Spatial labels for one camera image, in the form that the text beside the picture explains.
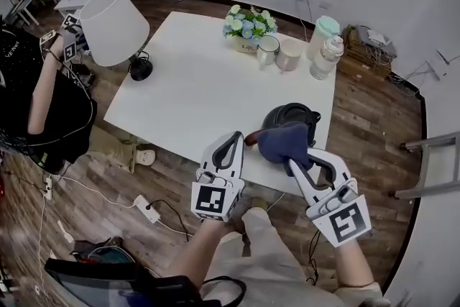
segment black kettle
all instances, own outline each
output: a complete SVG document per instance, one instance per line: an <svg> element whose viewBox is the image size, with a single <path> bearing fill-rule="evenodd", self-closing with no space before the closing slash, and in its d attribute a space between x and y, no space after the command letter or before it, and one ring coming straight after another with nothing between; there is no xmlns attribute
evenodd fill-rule
<svg viewBox="0 0 460 307"><path fill-rule="evenodd" d="M308 126L308 146L315 144L316 123L321 119L321 114L311 111L307 106L291 103L278 106L271 110L262 123L262 129L277 128L288 122L305 123Z"/></svg>

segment flower pot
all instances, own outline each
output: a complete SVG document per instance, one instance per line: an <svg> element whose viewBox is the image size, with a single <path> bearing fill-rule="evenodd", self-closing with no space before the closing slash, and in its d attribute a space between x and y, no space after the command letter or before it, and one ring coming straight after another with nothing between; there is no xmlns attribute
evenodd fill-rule
<svg viewBox="0 0 460 307"><path fill-rule="evenodd" d="M252 40L245 39L241 36L233 36L231 38L233 42L233 47L236 51L239 52L256 52L257 45L255 45Z"/></svg>

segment white lampshade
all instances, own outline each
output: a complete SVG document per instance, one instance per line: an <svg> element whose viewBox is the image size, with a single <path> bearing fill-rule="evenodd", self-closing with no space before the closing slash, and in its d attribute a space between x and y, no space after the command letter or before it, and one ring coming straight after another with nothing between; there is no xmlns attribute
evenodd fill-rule
<svg viewBox="0 0 460 307"><path fill-rule="evenodd" d="M136 54L149 36L149 22L130 0L90 0L80 22L96 64L110 67Z"/></svg>

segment table lamp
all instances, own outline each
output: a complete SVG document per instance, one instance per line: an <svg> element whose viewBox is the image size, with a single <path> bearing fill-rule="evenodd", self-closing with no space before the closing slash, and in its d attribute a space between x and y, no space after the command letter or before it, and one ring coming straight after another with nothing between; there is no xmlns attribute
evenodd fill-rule
<svg viewBox="0 0 460 307"><path fill-rule="evenodd" d="M96 64L111 67L129 59L133 80L150 75L153 65L139 57L149 36L149 22L130 0L90 0L81 9L80 22Z"/></svg>

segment blue cloth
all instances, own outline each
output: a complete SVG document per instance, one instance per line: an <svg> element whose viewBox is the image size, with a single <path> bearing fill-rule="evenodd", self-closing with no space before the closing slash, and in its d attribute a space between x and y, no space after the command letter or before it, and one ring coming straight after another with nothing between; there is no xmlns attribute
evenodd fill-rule
<svg viewBox="0 0 460 307"><path fill-rule="evenodd" d="M289 122L279 128L270 128L257 135L259 151L265 159L284 164L287 175L293 176L288 160L293 159L306 170L313 164L308 159L308 126L304 123Z"/></svg>

